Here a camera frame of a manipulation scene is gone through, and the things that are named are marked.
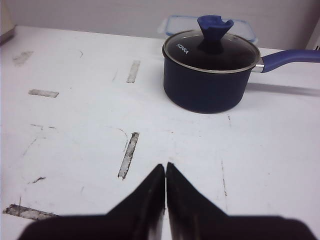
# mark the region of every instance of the blue handle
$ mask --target blue handle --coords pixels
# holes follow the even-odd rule
[[[224,22],[221,16],[217,15],[200,16],[197,22],[201,28],[204,39],[209,42],[220,41],[226,32],[234,25],[234,21],[228,20]]]
[[[320,63],[320,51],[317,50],[285,50],[262,57],[264,68],[262,73],[269,72],[284,64],[293,62]]]

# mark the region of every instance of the white table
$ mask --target white table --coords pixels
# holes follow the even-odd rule
[[[57,215],[105,214],[170,161],[227,214],[299,219],[320,238],[320,64],[252,73],[236,107],[199,114],[166,96],[163,42],[16,28],[1,47],[1,211],[20,203]],[[140,134],[122,180],[133,132]],[[30,222],[1,214],[1,236],[14,240]],[[166,212],[162,239],[170,238]]]

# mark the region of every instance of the blue knob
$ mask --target blue knob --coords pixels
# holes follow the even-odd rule
[[[217,15],[200,16],[197,21],[204,39],[209,42],[220,41],[226,32],[234,25],[234,21],[228,20],[224,22],[221,16]]]

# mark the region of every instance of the pot lid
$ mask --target pot lid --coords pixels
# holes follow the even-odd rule
[[[221,16],[198,18],[201,31],[178,32],[169,37],[164,53],[174,62],[189,69],[209,73],[237,73],[253,68],[260,59],[256,46],[242,37],[226,33],[233,21]]]

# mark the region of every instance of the metal rim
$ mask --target metal rim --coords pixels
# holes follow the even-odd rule
[[[175,63],[185,67],[185,68],[188,68],[188,69],[191,69],[191,70],[195,70],[195,71],[199,71],[199,72],[204,72],[204,73],[211,73],[211,74],[233,74],[233,73],[238,73],[238,72],[242,72],[242,71],[245,71],[245,70],[248,70],[248,69],[252,69],[256,66],[256,64],[259,62],[259,60],[261,59],[260,57],[260,51],[259,49],[251,42],[249,42],[247,39],[243,38],[243,37],[240,37],[238,35],[235,35],[235,34],[231,34],[231,33],[226,33],[228,35],[232,35],[232,36],[235,36],[239,39],[242,39],[244,40],[245,42],[247,42],[249,45],[251,45],[251,47],[254,49],[255,51],[255,61],[246,66],[246,67],[243,67],[243,68],[239,68],[239,69],[234,69],[234,70],[209,70],[209,69],[203,69],[203,68],[198,68],[198,67],[194,67],[194,66],[189,66],[189,65],[186,65],[178,60],[176,60],[174,57],[172,57],[169,53],[168,53],[168,50],[167,50],[167,45],[168,45],[168,42],[170,41],[170,39],[174,38],[175,36],[177,35],[180,35],[182,33],[187,33],[187,32],[199,32],[201,33],[201,31],[197,31],[197,30],[186,30],[186,31],[180,31],[180,32],[177,32],[176,34],[174,35],[171,35],[170,37],[168,37],[164,44],[163,44],[163,51],[164,53],[166,54],[167,57],[169,57],[172,61],[174,61]]]

